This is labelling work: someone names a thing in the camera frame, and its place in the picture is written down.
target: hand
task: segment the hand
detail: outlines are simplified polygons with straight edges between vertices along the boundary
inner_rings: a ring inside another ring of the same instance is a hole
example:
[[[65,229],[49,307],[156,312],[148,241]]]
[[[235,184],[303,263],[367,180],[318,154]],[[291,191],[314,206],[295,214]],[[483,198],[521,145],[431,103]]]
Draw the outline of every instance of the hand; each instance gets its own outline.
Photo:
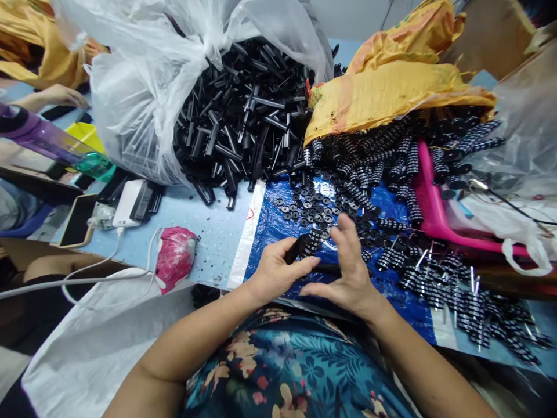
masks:
[[[88,109],[89,103],[78,91],[71,88],[62,86],[61,84],[54,84],[37,95],[43,100],[44,106],[46,105],[65,105],[76,106],[82,109]]]
[[[291,265],[286,264],[284,256],[295,242],[296,238],[286,238],[263,250],[257,270],[245,283],[260,306],[281,297],[297,279],[309,274],[321,261],[319,257],[306,257]]]
[[[338,228],[331,229],[337,244],[342,277],[331,284],[309,283],[300,291],[301,296],[319,296],[370,323],[384,310],[387,299],[370,281],[366,263],[361,257],[360,239],[354,222],[346,214],[338,217]]]

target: black wire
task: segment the black wire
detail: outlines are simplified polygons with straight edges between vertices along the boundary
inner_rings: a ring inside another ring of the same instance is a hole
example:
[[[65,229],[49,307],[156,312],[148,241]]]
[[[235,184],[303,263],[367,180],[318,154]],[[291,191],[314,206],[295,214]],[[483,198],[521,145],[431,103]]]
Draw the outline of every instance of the black wire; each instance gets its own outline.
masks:
[[[385,22],[387,21],[387,16],[389,15],[390,8],[393,6],[393,3],[394,3],[394,2],[395,2],[395,0],[390,0],[389,9],[387,9],[387,13],[386,13],[386,15],[385,15],[385,18],[383,19],[383,23],[381,23],[381,29],[379,29],[380,31],[383,30],[383,26],[385,25]]]
[[[524,211],[522,211],[522,209],[520,209],[519,207],[515,206],[514,204],[512,204],[511,202],[509,202],[508,200],[506,200],[504,197],[502,197],[500,194],[497,194],[496,192],[494,192],[491,188],[487,189],[488,192],[490,192],[493,196],[497,197],[498,199],[501,199],[501,201],[503,203],[507,203],[507,205],[509,205],[510,207],[512,207],[515,211],[517,211],[518,213],[520,213],[521,215],[526,216],[526,218],[530,218],[532,221],[534,221],[537,224],[547,224],[547,225],[557,225],[557,222],[547,222],[547,221],[540,221],[539,219],[535,219],[533,217],[531,217],[529,214],[525,213]]]

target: person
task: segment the person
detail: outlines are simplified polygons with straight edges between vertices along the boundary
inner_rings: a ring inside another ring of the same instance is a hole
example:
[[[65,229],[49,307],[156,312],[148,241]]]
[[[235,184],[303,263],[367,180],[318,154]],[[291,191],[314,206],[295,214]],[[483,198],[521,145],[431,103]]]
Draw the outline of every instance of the person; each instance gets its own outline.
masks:
[[[62,280],[70,273],[101,260],[95,255],[82,253],[39,257],[27,267],[23,286]],[[108,262],[91,268],[84,275],[104,277],[122,268],[124,266],[121,264]],[[93,286],[78,284],[69,289],[72,296],[79,300]],[[59,287],[40,289],[0,301],[2,312],[20,313],[18,318],[0,326],[0,416],[37,417],[21,387],[21,377],[31,357],[73,307]]]
[[[70,105],[87,109],[89,103],[77,91],[54,84],[43,91],[11,103],[33,113],[39,113],[47,105]],[[42,200],[22,190],[7,180],[0,179],[0,231],[21,228],[41,209]]]
[[[89,108],[89,103],[87,103],[87,100],[81,93],[62,86],[62,84],[54,84],[43,91],[31,93],[11,104],[21,106],[33,113],[39,113],[47,105],[75,106],[81,109]]]
[[[495,416],[372,285],[346,214],[338,226],[331,237],[342,277],[309,283],[300,294],[328,299],[358,316],[425,416]],[[416,416],[353,335],[313,313],[268,305],[320,261],[307,257],[287,265],[283,257],[294,241],[268,245],[248,281],[163,333],[103,417]]]

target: person's left hand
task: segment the person's left hand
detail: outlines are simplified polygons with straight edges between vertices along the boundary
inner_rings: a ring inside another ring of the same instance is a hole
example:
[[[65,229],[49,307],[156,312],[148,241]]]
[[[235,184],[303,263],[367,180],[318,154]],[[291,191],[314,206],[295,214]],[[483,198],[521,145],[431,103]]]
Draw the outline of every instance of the person's left hand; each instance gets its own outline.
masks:
[[[281,297],[297,279],[309,274],[321,261],[319,257],[306,257],[291,265],[286,264],[284,256],[295,242],[296,238],[290,237],[266,246],[257,270],[245,283],[261,306]]]

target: table surface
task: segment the table surface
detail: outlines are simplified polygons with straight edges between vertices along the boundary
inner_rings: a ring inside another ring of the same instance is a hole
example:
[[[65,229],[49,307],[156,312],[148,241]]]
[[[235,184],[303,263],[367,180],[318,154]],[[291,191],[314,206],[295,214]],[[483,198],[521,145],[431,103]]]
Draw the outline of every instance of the table surface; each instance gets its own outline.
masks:
[[[335,61],[348,65],[350,59],[360,46],[357,41],[343,41],[331,39],[334,46],[340,43],[340,50]],[[32,89],[21,83],[8,91],[9,100],[16,100]],[[79,114],[74,111],[55,123],[60,128],[66,128],[75,121]],[[95,182],[88,193],[98,193],[102,183]],[[206,207],[193,187],[173,186],[165,189],[159,211],[144,225],[128,228],[122,239],[115,260],[130,266],[145,267],[147,249],[151,236],[158,228],[182,226],[190,229],[199,236],[196,248],[196,262],[188,279],[210,286],[226,288],[230,271],[237,256],[238,244],[243,234],[246,220],[253,216],[250,210],[252,194],[247,192],[247,184],[238,187],[238,196],[234,211],[226,209],[227,197],[223,190],[215,189],[217,201]],[[52,239],[58,242],[64,225],[60,227]],[[115,250],[116,231],[94,231],[91,241],[80,250],[108,257]],[[151,266],[156,263],[156,251],[151,255]],[[531,311],[543,333],[557,339],[557,304],[539,301],[529,301]],[[432,312],[433,325],[437,343],[439,345],[457,349],[472,355],[479,355],[499,363],[524,367],[503,345],[494,342],[491,349],[483,349],[478,353],[468,336],[461,330],[455,329],[452,321],[445,324],[441,312]],[[541,370],[553,377],[557,377],[557,356],[554,351],[538,350],[537,355],[542,360]]]

